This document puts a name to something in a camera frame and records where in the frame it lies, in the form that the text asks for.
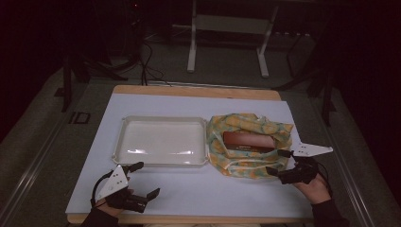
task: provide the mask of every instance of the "cable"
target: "cable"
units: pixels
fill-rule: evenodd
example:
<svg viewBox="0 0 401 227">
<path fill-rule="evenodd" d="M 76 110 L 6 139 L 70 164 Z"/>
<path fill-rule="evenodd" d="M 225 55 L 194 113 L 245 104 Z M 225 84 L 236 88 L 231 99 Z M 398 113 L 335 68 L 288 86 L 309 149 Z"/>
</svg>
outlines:
<svg viewBox="0 0 401 227">
<path fill-rule="evenodd" d="M 159 74 L 161 74 L 161 76 L 160 76 L 159 78 L 156 77 L 155 75 L 153 75 L 153 74 L 151 74 L 151 73 L 149 72 L 149 69 L 150 69 L 150 70 L 153 70 L 153 71 L 155 71 L 155 72 L 157 72 L 157 73 L 159 73 Z M 159 70 L 156 70 L 156 69 L 153 69 L 153 68 L 150 68 L 149 66 L 147 67 L 147 72 L 148 72 L 149 75 L 151 75 L 151 76 L 153 77 L 153 79 L 149 79 L 149 80 L 161 81 L 161 82 L 165 83 L 166 85 L 172 87 L 172 85 L 171 85 L 170 83 L 168 83 L 167 80 L 164 80 L 164 79 L 163 79 L 163 77 L 165 76 L 165 74 L 164 74 L 163 72 L 161 72 L 161 71 L 159 71 Z"/>
<path fill-rule="evenodd" d="M 143 43 L 143 45 L 148 47 L 150 53 L 149 53 L 148 59 L 147 59 L 147 61 L 145 63 L 143 62 L 142 58 L 139 58 L 139 61 L 141 62 L 141 65 L 142 65 L 141 84 L 145 85 L 145 86 L 148 86 L 147 67 L 148 67 L 148 63 L 150 61 L 150 58 L 151 58 L 151 56 L 153 54 L 153 49 L 151 48 L 150 45 L 146 44 L 145 42 Z"/>
<path fill-rule="evenodd" d="M 318 173 L 322 176 L 322 178 L 324 179 L 324 181 L 327 183 L 328 194 L 330 195 L 330 197 L 333 197 L 333 190 L 331 189 L 330 182 L 328 181 L 329 179 L 328 179 L 328 171 L 327 171 L 327 168 L 326 168 L 323 164 L 321 164 L 321 163 L 319 163 L 319 162 L 317 162 L 317 163 L 318 163 L 318 166 L 321 166 L 321 167 L 324 169 L 324 173 L 325 173 L 325 174 L 322 174 L 322 172 L 321 172 L 320 170 L 318 170 Z"/>
<path fill-rule="evenodd" d="M 92 198 L 91 198 L 91 205 L 92 205 L 92 207 L 95 207 L 95 205 L 96 205 L 95 195 L 96 195 L 97 187 L 99 186 L 99 184 L 100 184 L 104 179 L 110 178 L 110 176 L 112 176 L 112 174 L 113 174 L 113 171 L 110 171 L 109 173 L 103 175 L 103 176 L 102 176 L 99 180 L 97 180 L 97 182 L 95 183 L 94 190 L 92 191 Z"/>
<path fill-rule="evenodd" d="M 105 201 L 104 201 L 104 202 L 102 202 L 101 204 L 97 205 L 97 206 L 94 206 L 94 208 L 100 207 L 100 206 L 102 206 L 102 205 L 104 205 L 104 204 L 106 204 L 106 202 L 105 202 Z"/>
</svg>

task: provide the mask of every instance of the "wooden table edge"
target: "wooden table edge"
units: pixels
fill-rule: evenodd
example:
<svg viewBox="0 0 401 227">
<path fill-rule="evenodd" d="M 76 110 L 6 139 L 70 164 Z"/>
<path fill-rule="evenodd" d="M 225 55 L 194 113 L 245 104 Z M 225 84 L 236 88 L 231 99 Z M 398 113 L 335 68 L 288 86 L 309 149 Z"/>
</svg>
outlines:
<svg viewBox="0 0 401 227">
<path fill-rule="evenodd" d="M 68 215 L 68 222 L 81 224 L 87 214 Z M 122 214 L 118 217 L 120 224 L 273 224 L 273 223 L 310 223 L 313 218 L 263 218 L 263 217 L 214 217 L 214 216 L 150 216 Z"/>
<path fill-rule="evenodd" d="M 113 94 L 223 97 L 277 101 L 281 100 L 281 97 L 277 91 L 243 88 L 116 85 L 113 89 Z"/>
</svg>

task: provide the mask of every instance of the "yellow patterned cloth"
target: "yellow patterned cloth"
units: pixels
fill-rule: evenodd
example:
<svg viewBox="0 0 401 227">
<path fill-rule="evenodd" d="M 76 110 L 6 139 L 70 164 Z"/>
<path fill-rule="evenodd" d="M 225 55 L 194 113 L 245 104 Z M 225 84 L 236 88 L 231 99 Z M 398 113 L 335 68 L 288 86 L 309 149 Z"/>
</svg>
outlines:
<svg viewBox="0 0 401 227">
<path fill-rule="evenodd" d="M 278 170 L 287 167 L 288 158 L 279 156 L 277 150 L 290 150 L 292 128 L 292 124 L 272 122 L 266 116 L 259 118 L 253 113 L 215 115 L 206 129 L 210 163 L 226 176 L 269 178 L 266 166 Z M 225 131 L 267 134 L 274 138 L 276 148 L 269 153 L 227 149 L 222 138 Z"/>
</svg>

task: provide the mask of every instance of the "hand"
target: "hand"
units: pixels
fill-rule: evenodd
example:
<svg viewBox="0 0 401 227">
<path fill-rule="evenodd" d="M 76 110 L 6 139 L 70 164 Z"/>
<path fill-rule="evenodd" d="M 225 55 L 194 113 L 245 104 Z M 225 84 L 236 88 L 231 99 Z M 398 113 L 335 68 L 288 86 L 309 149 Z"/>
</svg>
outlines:
<svg viewBox="0 0 401 227">
<path fill-rule="evenodd" d="M 121 212 L 124 211 L 123 209 L 117 209 L 109 206 L 104 198 L 96 202 L 96 208 L 113 217 L 117 217 L 119 214 L 121 214 Z"/>
<path fill-rule="evenodd" d="M 294 183 L 293 185 L 298 188 L 312 204 L 331 200 L 327 183 L 320 174 L 309 184 Z"/>
</svg>

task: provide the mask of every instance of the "person's arm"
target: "person's arm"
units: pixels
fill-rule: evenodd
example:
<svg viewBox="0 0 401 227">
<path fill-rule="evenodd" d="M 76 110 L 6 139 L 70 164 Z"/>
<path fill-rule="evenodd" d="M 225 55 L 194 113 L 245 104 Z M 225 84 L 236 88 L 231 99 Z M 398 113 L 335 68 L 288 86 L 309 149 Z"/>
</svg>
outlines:
<svg viewBox="0 0 401 227">
<path fill-rule="evenodd" d="M 96 203 L 91 213 L 80 225 L 81 227 L 116 227 L 118 226 L 118 215 L 122 209 L 110 207 L 105 199 Z"/>
<path fill-rule="evenodd" d="M 294 183 L 310 201 L 316 227 L 349 226 L 348 219 L 340 214 L 334 200 L 331 198 L 324 178 L 318 174 L 309 184 Z"/>
</svg>

